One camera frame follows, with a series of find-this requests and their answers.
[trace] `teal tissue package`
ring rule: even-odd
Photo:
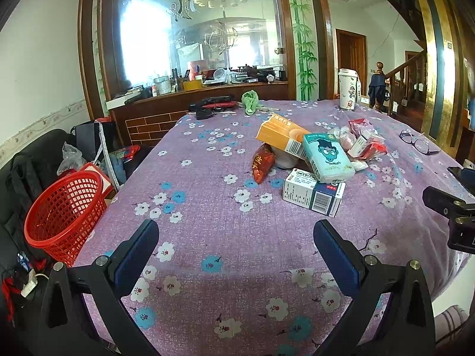
[[[355,169],[334,135],[304,135],[303,148],[317,181],[338,183],[355,175]]]

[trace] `green bamboo painting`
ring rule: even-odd
[[[315,42],[310,41],[312,30],[305,24],[305,13],[312,13],[310,0],[290,0],[290,7],[294,10],[293,30],[297,38],[298,50],[298,78],[301,100],[309,101],[312,92],[317,86],[317,77],[310,67],[310,63],[317,61],[313,51]]]

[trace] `purple tablecloth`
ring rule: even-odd
[[[313,132],[366,117],[387,142],[388,155],[347,182],[330,222],[343,239],[383,263],[418,259],[435,298],[466,255],[447,248],[447,220],[424,207],[429,185],[466,201],[447,172],[446,153],[427,157],[400,140],[407,126],[336,101],[267,101]],[[160,242],[123,303],[143,333],[168,355],[307,355],[343,315],[344,297],[313,243],[321,214],[282,200],[288,172],[273,169],[257,185],[250,174],[268,114],[184,116],[149,154],[90,235],[75,265],[90,264],[153,218]],[[381,299],[372,327],[385,307]],[[92,300],[99,334],[109,338]]]

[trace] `brick pattern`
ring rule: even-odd
[[[135,144],[156,146],[176,122],[187,113],[188,111],[170,112],[126,120],[125,124],[130,140]]]

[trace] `laundry basket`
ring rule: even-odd
[[[94,171],[78,171],[53,183],[28,212],[27,242],[55,260],[73,266],[105,211],[102,186],[100,175]]]

